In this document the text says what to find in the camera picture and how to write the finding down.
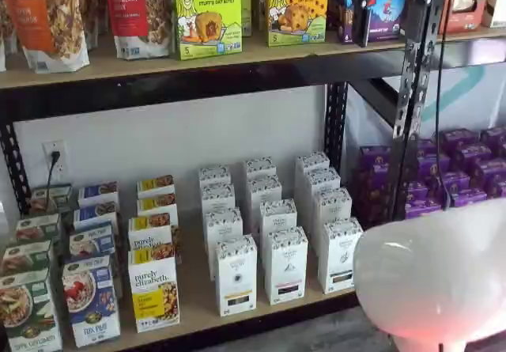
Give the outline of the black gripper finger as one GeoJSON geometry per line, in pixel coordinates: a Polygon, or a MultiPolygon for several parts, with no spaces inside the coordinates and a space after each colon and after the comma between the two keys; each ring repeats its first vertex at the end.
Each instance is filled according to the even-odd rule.
{"type": "Polygon", "coordinates": [[[369,8],[355,8],[353,10],[353,42],[360,47],[367,47],[370,42],[377,42],[378,38],[371,33],[372,11],[369,8]]]}

